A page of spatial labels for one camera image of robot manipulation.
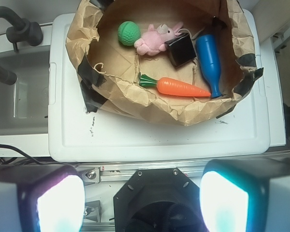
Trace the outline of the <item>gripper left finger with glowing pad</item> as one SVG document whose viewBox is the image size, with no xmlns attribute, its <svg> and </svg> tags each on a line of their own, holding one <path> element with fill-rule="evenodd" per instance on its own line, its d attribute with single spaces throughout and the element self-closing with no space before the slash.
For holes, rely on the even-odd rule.
<svg viewBox="0 0 290 232">
<path fill-rule="evenodd" d="M 78 232 L 84 208 L 73 166 L 0 165 L 0 232 Z"/>
</svg>

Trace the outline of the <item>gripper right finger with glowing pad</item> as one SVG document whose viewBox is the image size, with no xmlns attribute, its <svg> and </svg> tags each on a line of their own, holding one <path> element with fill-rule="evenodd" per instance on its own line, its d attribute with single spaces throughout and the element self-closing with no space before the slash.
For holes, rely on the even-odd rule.
<svg viewBox="0 0 290 232">
<path fill-rule="evenodd" d="M 211 232 L 290 232 L 290 158 L 209 161 L 200 207 Z"/>
</svg>

